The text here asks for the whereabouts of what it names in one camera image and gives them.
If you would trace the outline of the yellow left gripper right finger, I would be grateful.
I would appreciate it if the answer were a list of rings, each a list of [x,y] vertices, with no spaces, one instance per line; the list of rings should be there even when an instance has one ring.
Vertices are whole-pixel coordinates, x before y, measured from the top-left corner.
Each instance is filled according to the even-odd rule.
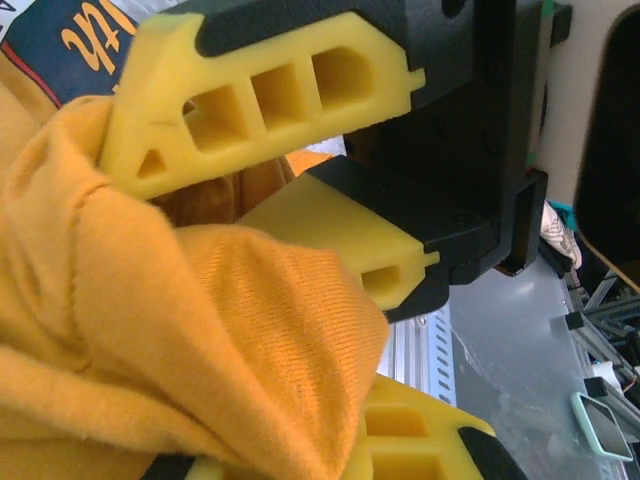
[[[378,375],[363,417],[365,479],[524,479],[485,421]]]

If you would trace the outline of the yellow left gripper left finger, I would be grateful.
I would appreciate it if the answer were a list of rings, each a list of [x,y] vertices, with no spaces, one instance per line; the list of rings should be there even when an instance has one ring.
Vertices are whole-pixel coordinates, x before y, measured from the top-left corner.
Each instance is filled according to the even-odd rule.
[[[142,480],[224,480],[233,475],[223,465],[206,457],[158,455]]]

